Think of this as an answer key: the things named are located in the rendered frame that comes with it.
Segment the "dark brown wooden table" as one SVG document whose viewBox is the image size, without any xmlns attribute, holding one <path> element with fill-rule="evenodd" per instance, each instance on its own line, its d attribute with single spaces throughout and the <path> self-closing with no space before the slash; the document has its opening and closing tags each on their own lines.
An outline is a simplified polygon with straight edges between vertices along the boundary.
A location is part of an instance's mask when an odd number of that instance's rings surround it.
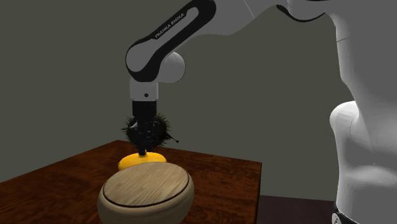
<svg viewBox="0 0 397 224">
<path fill-rule="evenodd" d="M 0 224 L 101 224 L 99 190 L 134 151 L 117 140 L 0 183 Z M 157 152 L 193 179 L 194 202 L 181 224 L 256 224 L 261 163 L 172 148 Z"/>
</svg>

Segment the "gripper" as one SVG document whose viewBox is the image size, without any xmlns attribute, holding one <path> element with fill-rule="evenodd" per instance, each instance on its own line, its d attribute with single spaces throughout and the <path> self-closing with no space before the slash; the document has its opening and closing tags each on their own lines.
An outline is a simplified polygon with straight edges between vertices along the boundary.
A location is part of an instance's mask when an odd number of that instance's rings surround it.
<svg viewBox="0 0 397 224">
<path fill-rule="evenodd" d="M 132 115 L 138 124 L 153 122 L 157 115 L 156 101 L 132 101 Z M 146 155 L 146 131 L 141 126 L 137 128 L 137 148 L 139 155 Z"/>
</svg>

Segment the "black spiky ball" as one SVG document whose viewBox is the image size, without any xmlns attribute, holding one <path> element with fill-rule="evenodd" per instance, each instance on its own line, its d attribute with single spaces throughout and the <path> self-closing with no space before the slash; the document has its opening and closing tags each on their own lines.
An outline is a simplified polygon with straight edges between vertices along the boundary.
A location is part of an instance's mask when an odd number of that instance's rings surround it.
<svg viewBox="0 0 397 224">
<path fill-rule="evenodd" d="M 134 117 L 128 117 L 125 122 L 126 126 L 122 128 L 123 133 L 126 135 L 126 139 L 134 146 L 138 146 L 138 122 Z M 166 117 L 158 113 L 154 119 L 154 128 L 153 128 L 153 147 L 163 147 L 164 144 L 173 139 L 178 143 L 178 140 L 174 139 L 169 131 L 171 130 L 170 122 L 166 119 Z"/>
</svg>

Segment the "light wooden round bowl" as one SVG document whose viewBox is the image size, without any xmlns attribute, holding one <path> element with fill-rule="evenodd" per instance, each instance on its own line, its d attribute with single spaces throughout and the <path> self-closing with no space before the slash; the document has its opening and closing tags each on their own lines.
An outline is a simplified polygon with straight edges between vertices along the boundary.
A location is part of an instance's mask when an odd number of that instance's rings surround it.
<svg viewBox="0 0 397 224">
<path fill-rule="evenodd" d="M 118 171 L 103 184 L 97 210 L 102 224 L 181 224 L 194 195 L 184 168 L 143 163 Z"/>
</svg>

